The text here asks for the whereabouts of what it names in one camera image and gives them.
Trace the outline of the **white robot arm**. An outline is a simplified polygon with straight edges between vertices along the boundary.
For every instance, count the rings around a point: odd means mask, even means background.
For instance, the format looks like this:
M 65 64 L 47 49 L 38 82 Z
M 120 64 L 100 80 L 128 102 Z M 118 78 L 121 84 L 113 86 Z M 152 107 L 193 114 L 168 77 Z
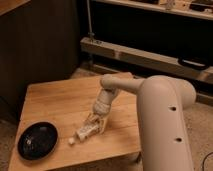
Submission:
M 113 100 L 123 90 L 136 96 L 143 171 L 194 171 L 183 110 L 196 100 L 193 85 L 157 75 L 146 79 L 105 74 L 101 91 L 86 119 L 103 130 Z

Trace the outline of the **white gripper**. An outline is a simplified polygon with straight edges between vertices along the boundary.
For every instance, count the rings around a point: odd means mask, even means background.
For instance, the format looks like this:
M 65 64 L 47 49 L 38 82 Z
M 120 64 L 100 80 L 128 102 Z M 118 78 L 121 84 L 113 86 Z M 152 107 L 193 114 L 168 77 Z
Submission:
M 90 113 L 84 121 L 83 129 L 85 131 L 98 130 L 100 134 L 105 131 L 107 118 L 99 119 L 99 116 L 106 116 L 110 112 L 111 104 L 118 94 L 117 89 L 102 89 L 100 91 L 92 107 L 94 114 Z

